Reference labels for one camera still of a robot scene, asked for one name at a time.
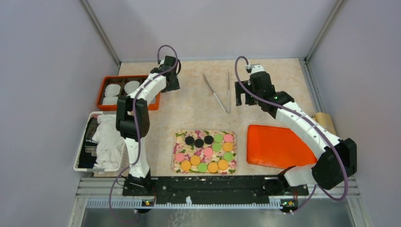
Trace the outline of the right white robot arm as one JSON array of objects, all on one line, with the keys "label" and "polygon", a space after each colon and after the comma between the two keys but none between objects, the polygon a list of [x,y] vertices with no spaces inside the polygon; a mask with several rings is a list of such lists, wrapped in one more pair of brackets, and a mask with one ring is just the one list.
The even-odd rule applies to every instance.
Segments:
[{"label": "right white robot arm", "polygon": [[340,183],[349,187],[349,177],[357,171],[357,145],[351,138],[341,139],[308,116],[285,91],[277,92],[269,73],[260,64],[246,64],[248,80],[235,82],[236,105],[258,105],[264,112],[285,124],[313,152],[317,161],[291,166],[278,175],[277,188],[290,195],[297,186],[314,184],[331,190]]}]

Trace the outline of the black cookie three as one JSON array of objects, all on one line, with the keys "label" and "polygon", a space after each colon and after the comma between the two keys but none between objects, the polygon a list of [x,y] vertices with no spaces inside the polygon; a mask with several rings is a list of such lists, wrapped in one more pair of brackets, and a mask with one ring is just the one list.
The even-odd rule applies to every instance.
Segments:
[{"label": "black cookie three", "polygon": [[214,138],[211,135],[207,135],[204,137],[204,143],[207,145],[211,145],[214,142]]}]

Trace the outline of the orange compartment box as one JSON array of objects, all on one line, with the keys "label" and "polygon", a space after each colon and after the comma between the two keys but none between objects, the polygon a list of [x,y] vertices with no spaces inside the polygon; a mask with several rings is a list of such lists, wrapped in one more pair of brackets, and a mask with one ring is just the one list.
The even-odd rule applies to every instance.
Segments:
[{"label": "orange compartment box", "polygon": [[116,111],[117,99],[132,93],[146,78],[146,75],[105,77],[98,94],[97,108],[101,111]]}]

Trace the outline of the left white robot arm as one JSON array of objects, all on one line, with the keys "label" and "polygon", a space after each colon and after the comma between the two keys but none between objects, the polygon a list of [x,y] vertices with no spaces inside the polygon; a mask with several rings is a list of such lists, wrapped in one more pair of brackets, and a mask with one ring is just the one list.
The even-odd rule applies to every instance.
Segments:
[{"label": "left white robot arm", "polygon": [[130,164],[126,182],[133,185],[139,195],[149,194],[152,188],[143,141],[150,128],[148,106],[159,93],[180,88],[177,76],[181,70],[180,60],[166,56],[158,64],[134,92],[117,101],[116,129],[125,142]]}]

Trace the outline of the black cookie one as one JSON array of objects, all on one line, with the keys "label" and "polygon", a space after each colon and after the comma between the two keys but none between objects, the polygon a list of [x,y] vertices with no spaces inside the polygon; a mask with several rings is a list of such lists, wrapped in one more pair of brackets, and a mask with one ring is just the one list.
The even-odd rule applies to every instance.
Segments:
[{"label": "black cookie one", "polygon": [[192,136],[188,136],[188,137],[185,138],[184,142],[185,142],[186,145],[191,146],[191,145],[194,144],[195,139]]}]

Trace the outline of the floral serving tray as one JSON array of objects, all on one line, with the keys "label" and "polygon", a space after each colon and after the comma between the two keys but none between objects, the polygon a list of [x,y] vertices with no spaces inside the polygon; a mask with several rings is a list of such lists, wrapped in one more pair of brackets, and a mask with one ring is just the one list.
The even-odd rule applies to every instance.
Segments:
[{"label": "floral serving tray", "polygon": [[232,175],[237,168],[233,131],[179,130],[174,136],[172,171],[178,174]]}]

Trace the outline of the metal serving tongs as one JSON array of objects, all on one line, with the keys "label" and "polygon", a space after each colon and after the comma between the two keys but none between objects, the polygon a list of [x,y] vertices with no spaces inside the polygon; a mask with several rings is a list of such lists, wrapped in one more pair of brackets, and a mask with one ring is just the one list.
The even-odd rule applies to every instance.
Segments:
[{"label": "metal serving tongs", "polygon": [[[218,104],[222,108],[222,110],[226,114],[230,114],[230,111],[231,111],[231,88],[230,88],[231,78],[230,78],[229,69],[227,69],[227,72],[225,75],[225,79],[226,79],[225,89],[223,89],[222,85],[218,85],[218,87],[213,86],[213,84],[211,84],[210,81],[208,80],[208,77],[205,75],[205,73],[202,74],[202,77],[207,85],[207,88],[210,90],[210,92],[212,93],[213,97],[216,99],[216,101],[218,102]],[[223,104],[223,99],[221,96],[221,94],[223,94],[223,92],[225,92],[225,95],[226,95],[225,96],[225,98],[226,98],[225,104]]]}]

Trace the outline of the black cookie two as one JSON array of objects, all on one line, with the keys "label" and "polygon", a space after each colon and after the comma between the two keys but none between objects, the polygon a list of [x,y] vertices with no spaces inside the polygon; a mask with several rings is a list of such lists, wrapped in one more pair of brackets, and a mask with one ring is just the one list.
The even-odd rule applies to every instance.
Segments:
[{"label": "black cookie two", "polygon": [[203,139],[196,139],[194,141],[194,145],[197,148],[202,148],[204,146],[204,140]]}]

